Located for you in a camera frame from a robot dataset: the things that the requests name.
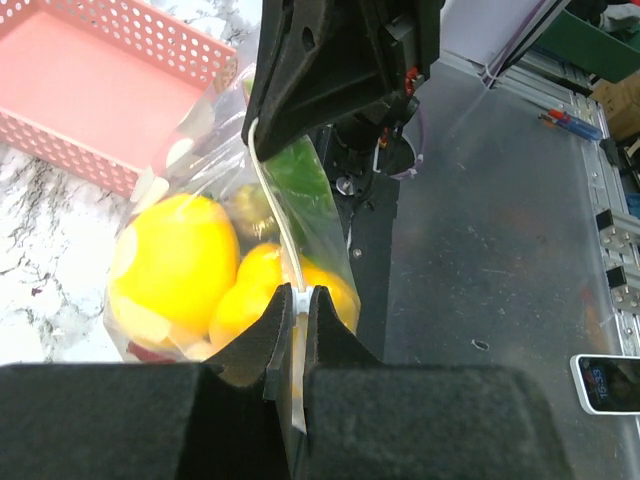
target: cardboard box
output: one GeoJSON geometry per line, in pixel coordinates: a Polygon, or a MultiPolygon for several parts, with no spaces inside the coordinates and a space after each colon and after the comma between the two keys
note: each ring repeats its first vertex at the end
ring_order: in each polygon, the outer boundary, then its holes
{"type": "Polygon", "coordinates": [[[634,73],[620,83],[603,82],[591,96],[600,102],[616,141],[640,133],[640,73],[634,73]]]}

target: marble table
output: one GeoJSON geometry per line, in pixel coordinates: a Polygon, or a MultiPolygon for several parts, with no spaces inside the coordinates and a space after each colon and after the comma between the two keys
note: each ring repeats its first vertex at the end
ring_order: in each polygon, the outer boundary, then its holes
{"type": "MultiPolygon", "coordinates": [[[[237,45],[262,0],[148,3],[237,45]]],[[[0,144],[0,364],[120,361],[103,295],[126,200],[0,144]]]]}

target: gray table surface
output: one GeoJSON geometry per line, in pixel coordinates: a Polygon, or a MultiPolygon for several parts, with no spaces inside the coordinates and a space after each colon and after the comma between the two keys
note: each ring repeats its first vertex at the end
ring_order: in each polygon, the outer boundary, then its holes
{"type": "Polygon", "coordinates": [[[582,140],[441,63],[419,96],[428,144],[401,187],[385,360],[522,369],[577,479],[640,478],[635,418],[587,415],[569,370],[620,353],[582,140]]]}

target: plastic bag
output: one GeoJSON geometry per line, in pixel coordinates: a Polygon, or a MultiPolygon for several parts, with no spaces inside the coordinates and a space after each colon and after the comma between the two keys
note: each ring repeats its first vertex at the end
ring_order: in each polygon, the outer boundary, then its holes
{"type": "Polygon", "coordinates": [[[313,144],[301,138],[261,164],[283,231],[241,138],[258,39],[248,37],[167,139],[158,153],[167,170],[145,172],[136,185],[105,314],[125,359],[205,360],[257,321],[287,282],[327,286],[355,332],[360,301],[313,144]]]}

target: pink plastic basket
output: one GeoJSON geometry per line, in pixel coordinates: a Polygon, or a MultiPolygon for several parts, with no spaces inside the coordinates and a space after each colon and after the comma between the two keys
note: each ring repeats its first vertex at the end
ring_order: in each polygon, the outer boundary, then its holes
{"type": "Polygon", "coordinates": [[[0,0],[0,142],[128,197],[231,55],[136,0],[0,0]]]}

